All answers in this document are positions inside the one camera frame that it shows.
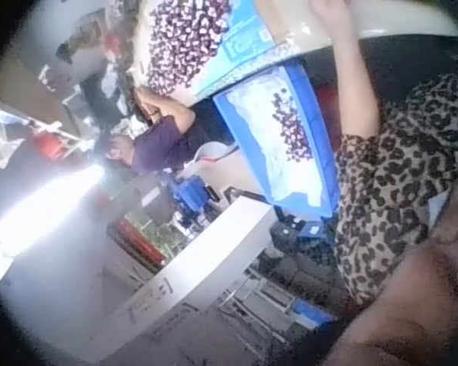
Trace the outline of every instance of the person in purple shirt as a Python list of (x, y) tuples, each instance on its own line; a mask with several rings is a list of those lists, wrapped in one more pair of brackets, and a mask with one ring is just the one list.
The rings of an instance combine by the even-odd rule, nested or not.
[(134, 141), (128, 136), (113, 136), (108, 158), (121, 160), (137, 173), (178, 170), (193, 159), (201, 145), (217, 140), (209, 136), (202, 124), (194, 124), (195, 112), (179, 101), (146, 88), (138, 89), (136, 94), (153, 126)]

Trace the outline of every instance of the blue plastic bin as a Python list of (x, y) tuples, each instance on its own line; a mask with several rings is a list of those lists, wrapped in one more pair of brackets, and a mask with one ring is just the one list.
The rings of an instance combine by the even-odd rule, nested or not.
[[(279, 77), (285, 81), (287, 90), (295, 101), (298, 115), (311, 147), (312, 156), (318, 167), (319, 177), (322, 183), (321, 204), (318, 207), (311, 206), (308, 203), (306, 195), (300, 192), (294, 192), (280, 201), (273, 199), (266, 173), (266, 158), (261, 152), (258, 142), (250, 132), (247, 122), (237, 113), (235, 107), (227, 99), (227, 93), (235, 88), (239, 88), (241, 85), (253, 81), (255, 78), (274, 71), (278, 71)], [(339, 199), (334, 157), (318, 100), (307, 74), (300, 64), (287, 62), (282, 66), (274, 66), (267, 69), (247, 81), (215, 95), (214, 102), (226, 124), (229, 126), (234, 139), (246, 156), (268, 202), (296, 213), (311, 214), (320, 217), (333, 216)]]

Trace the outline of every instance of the woman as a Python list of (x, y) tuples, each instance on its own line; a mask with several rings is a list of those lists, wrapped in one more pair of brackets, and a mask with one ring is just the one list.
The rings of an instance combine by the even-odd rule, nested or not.
[(373, 300), (428, 234), (428, 200), (458, 179), (458, 73), (412, 90), (384, 121), (345, 0), (310, 0), (331, 37), (342, 144), (334, 254), (358, 303)]

